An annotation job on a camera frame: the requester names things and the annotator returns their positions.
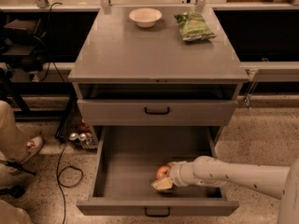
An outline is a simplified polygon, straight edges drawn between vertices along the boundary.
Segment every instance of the black handle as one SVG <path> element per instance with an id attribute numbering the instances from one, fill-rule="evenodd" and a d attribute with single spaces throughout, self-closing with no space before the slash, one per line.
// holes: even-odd
<path id="1" fill-rule="evenodd" d="M 163 111 L 153 111 L 153 110 L 148 109 L 147 107 L 144 107 L 144 112 L 147 115 L 167 115 L 170 112 L 170 107 L 168 107 L 166 110 L 163 110 Z"/>
<path id="2" fill-rule="evenodd" d="M 167 213 L 166 214 L 159 214 L 159 215 L 149 214 L 147 207 L 144 208 L 144 213 L 147 217 L 169 217 L 170 216 L 170 207 L 167 207 Z"/>

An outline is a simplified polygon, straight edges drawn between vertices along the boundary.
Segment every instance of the shoe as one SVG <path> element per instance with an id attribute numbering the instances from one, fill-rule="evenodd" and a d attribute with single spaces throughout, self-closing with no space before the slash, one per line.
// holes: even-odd
<path id="1" fill-rule="evenodd" d="M 27 147 L 28 147 L 28 153 L 27 156 L 20 161 L 19 165 L 23 166 L 26 162 L 28 162 L 38 151 L 43 147 L 43 139 L 41 136 L 35 137 L 27 142 Z M 14 167 L 9 167 L 7 166 L 7 172 L 10 175 L 16 175 L 20 172 L 21 170 L 14 168 Z"/>

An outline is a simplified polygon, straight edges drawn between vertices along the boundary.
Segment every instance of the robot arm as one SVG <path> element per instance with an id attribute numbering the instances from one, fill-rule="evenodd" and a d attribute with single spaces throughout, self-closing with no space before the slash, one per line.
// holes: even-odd
<path id="1" fill-rule="evenodd" d="M 221 187 L 226 182 L 281 199 L 290 167 L 235 164 L 201 156 L 194 161 L 171 162 L 162 178 L 152 183 L 157 190 L 177 187 Z"/>

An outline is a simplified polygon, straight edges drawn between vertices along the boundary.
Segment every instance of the apple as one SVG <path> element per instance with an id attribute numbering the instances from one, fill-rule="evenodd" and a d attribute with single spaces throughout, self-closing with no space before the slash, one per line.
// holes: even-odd
<path id="1" fill-rule="evenodd" d="M 170 167 L 168 165 L 161 166 L 156 173 L 157 180 L 165 176 L 169 176 L 169 172 L 170 172 Z"/>

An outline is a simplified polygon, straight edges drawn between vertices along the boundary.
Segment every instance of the open drawer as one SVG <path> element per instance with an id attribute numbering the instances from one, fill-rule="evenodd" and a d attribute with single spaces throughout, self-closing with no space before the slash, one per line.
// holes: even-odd
<path id="1" fill-rule="evenodd" d="M 232 100 L 78 100 L 91 125 L 222 126 L 231 119 Z"/>
<path id="2" fill-rule="evenodd" d="M 228 216 L 238 202 L 226 201 L 222 189 L 158 192 L 150 185 L 161 165 L 201 155 L 215 156 L 207 127 L 105 127 L 89 198 L 77 207 L 84 215 L 100 216 Z"/>

